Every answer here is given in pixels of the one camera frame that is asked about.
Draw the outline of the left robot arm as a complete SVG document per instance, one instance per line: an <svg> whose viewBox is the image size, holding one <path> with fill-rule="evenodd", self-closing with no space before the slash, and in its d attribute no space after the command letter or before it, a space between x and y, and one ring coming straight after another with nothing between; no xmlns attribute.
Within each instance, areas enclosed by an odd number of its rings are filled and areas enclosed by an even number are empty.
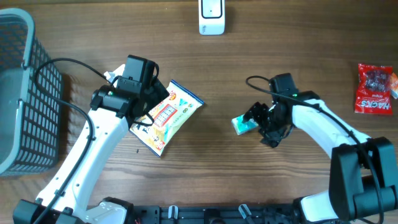
<svg viewBox="0 0 398 224"><path fill-rule="evenodd" d="M168 97L158 79L157 63L129 55L122 75L93 93L90 111L57 99L77 110L86 124L62 166L34 202L20 200L14 223L139 223L134 205L108 197L88 208L104 165L138 118Z"/></svg>

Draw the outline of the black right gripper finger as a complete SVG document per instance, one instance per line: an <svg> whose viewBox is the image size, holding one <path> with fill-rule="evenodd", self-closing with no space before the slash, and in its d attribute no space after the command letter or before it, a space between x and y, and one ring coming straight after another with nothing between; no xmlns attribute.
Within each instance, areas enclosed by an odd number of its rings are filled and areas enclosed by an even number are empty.
<svg viewBox="0 0 398 224"><path fill-rule="evenodd" d="M262 136L261 143L271 148L277 147L284 137L282 131L266 131L265 129L260 129L259 134Z"/></svg>
<svg viewBox="0 0 398 224"><path fill-rule="evenodd" d="M260 102L254 103L249 110L243 115L243 122L246 123L249 120L253 120L256 123L262 123L269 117L269 107Z"/></svg>

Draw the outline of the teal tissue pack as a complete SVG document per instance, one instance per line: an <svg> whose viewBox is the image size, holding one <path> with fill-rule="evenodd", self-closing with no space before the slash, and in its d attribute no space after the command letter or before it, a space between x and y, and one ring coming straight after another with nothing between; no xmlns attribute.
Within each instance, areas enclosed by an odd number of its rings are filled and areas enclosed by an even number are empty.
<svg viewBox="0 0 398 224"><path fill-rule="evenodd" d="M237 135L244 134L258 127L258 124L251 118L248 121L243 120L244 115L240 115L231 120L234 130Z"/></svg>

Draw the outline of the red snack packet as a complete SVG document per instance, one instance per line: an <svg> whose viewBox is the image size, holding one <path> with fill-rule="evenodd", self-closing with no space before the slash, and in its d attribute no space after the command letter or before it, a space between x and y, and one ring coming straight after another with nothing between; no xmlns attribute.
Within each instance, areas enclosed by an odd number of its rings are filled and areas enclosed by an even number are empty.
<svg viewBox="0 0 398 224"><path fill-rule="evenodd" d="M354 112L392 115L392 66L358 64L359 84L356 90Z"/></svg>

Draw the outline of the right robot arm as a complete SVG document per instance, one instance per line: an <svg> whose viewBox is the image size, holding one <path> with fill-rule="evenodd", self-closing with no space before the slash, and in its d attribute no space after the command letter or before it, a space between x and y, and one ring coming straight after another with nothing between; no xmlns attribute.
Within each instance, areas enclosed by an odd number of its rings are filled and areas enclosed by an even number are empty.
<svg viewBox="0 0 398 224"><path fill-rule="evenodd" d="M371 138L334 114L313 91L299 91L291 74L267 79L272 106L256 102L243 116L259 127L261 142L275 148L294 128L306 132L330 158L328 190L297 198L293 223L348 223L397 210L397 161L394 145L385 137Z"/></svg>

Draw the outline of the cream snack bag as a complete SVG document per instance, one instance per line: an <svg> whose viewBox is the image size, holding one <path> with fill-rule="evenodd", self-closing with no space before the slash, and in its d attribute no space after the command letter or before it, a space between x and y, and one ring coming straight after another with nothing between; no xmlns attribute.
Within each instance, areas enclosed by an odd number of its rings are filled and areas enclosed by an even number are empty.
<svg viewBox="0 0 398 224"><path fill-rule="evenodd" d="M130 132L160 157L171 138L202 105L204 101L175 80L167 87L168 98L149 111L150 118L143 116L138 122L149 123L149 127L133 124Z"/></svg>

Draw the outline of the orange small box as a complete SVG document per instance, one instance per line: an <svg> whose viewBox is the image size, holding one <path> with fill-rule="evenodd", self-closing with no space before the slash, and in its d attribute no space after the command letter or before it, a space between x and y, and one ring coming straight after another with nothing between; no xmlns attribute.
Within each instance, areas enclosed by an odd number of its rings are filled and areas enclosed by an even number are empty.
<svg viewBox="0 0 398 224"><path fill-rule="evenodd" d="M391 84L391 96L394 99L398 99L398 77L395 73L392 73L391 75L390 84Z"/></svg>

